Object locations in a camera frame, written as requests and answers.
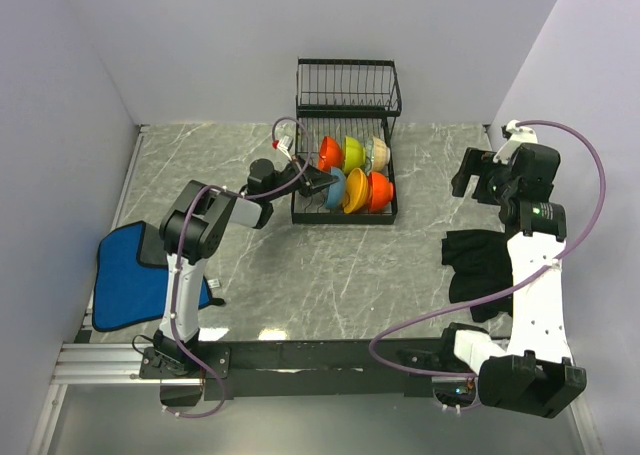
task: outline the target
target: bowl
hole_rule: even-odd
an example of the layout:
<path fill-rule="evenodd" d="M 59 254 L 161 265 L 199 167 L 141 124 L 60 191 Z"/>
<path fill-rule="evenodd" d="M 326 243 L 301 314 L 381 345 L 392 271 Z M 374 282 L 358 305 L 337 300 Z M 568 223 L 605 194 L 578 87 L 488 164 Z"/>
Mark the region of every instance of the bowl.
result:
<path fill-rule="evenodd" d="M 327 199 L 324 202 L 325 208 L 336 208 L 340 206 L 347 189 L 347 177 L 344 176 L 342 170 L 337 167 L 331 167 L 331 175 L 338 177 L 339 180 L 329 187 Z"/>
<path fill-rule="evenodd" d="M 364 171 L 366 173 L 380 172 L 391 160 L 391 150 L 387 144 L 378 137 L 371 137 L 365 144 L 367 161 Z"/>
<path fill-rule="evenodd" d="M 366 154 L 362 144 L 353 137 L 344 137 L 344 165 L 342 171 L 349 175 L 352 170 L 364 165 Z"/>
<path fill-rule="evenodd" d="M 362 208 L 369 200 L 369 182 L 361 168 L 354 168 L 347 177 L 347 187 L 342 206 L 344 213 Z"/>
<path fill-rule="evenodd" d="M 344 153 L 336 139 L 326 136 L 322 139 L 318 152 L 318 168 L 328 172 L 331 167 L 341 167 L 344 163 Z"/>
<path fill-rule="evenodd" d="M 393 183 L 380 172 L 371 172 L 368 181 L 369 211 L 380 211 L 393 199 Z"/>

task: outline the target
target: gray marble surface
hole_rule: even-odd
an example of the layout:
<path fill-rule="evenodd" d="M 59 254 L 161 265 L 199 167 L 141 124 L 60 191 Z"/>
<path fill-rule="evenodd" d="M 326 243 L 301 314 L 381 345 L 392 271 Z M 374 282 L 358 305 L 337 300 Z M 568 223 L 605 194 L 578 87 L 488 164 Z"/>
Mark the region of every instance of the gray marble surface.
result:
<path fill-rule="evenodd" d="M 149 127 L 119 224 L 145 220 L 157 226 L 191 179 L 238 189 L 253 160 L 277 157 L 270 129 L 221 123 Z M 293 125 L 279 132 L 292 134 Z M 289 197 L 274 203 L 262 230 L 229 226 L 206 269 L 208 278 L 220 279 L 214 295 L 227 306 L 200 311 L 201 339 L 369 338 L 447 305 L 453 270 L 441 264 L 445 231 L 501 228 L 496 207 L 479 205 L 469 193 L 451 196 L 449 181 L 468 146 L 489 148 L 481 125 L 396 125 L 391 149 L 399 214 L 393 226 L 292 225 Z M 284 163 L 280 158 L 276 166 Z M 452 321 L 472 323 L 465 310 L 392 336 L 438 337 Z M 152 335 L 158 323 L 93 333 L 91 341 L 129 342 L 137 333 Z M 484 327 L 508 335 L 511 318 L 502 315 Z"/>

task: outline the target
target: black cloth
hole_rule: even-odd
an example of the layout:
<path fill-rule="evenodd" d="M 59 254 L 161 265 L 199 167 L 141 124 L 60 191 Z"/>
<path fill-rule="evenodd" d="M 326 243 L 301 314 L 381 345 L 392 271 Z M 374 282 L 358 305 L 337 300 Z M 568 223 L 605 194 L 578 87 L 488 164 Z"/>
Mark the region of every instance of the black cloth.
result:
<path fill-rule="evenodd" d="M 513 286 L 507 236 L 490 230 L 447 232 L 442 240 L 442 264 L 455 270 L 449 286 L 451 303 L 476 300 Z M 513 297 L 472 307 L 471 318 L 486 322 L 500 312 L 513 316 Z"/>

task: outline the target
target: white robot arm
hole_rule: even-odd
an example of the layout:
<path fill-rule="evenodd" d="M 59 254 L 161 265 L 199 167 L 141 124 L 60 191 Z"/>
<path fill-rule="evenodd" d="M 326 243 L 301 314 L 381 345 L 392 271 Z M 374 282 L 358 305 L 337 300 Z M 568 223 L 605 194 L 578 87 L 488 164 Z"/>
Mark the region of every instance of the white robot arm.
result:
<path fill-rule="evenodd" d="M 513 294 L 513 327 L 503 349 L 482 331 L 455 332 L 454 355 L 478 374 L 485 405 L 554 417 L 586 387 L 586 372 L 573 366 L 562 312 L 562 263 L 566 218 L 549 202 L 559 154 L 538 145 L 533 129 L 506 126 L 508 141 L 496 152 L 468 149 L 452 180 L 463 196 L 470 175 L 478 175 L 473 198 L 500 205 L 513 284 L 549 268 Z"/>

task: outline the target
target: black wire dish rack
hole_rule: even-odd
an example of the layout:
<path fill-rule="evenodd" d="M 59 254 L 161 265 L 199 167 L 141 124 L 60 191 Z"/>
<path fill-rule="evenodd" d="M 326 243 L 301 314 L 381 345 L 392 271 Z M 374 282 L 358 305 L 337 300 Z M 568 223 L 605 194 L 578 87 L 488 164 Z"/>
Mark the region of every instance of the black wire dish rack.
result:
<path fill-rule="evenodd" d="M 393 199 L 384 210 L 366 209 L 346 214 L 341 208 L 324 207 L 326 193 L 310 198 L 293 194 L 293 223 L 391 225 L 398 214 L 396 180 L 393 171 L 391 136 L 396 117 L 402 111 L 402 98 L 395 63 L 391 60 L 298 59 L 296 73 L 296 116 L 309 131 L 311 163 L 317 166 L 322 139 L 330 135 L 343 146 L 345 136 L 363 145 L 371 137 L 385 141 L 391 160 L 383 170 L 394 185 Z M 296 154 L 305 156 L 307 141 L 296 130 Z"/>

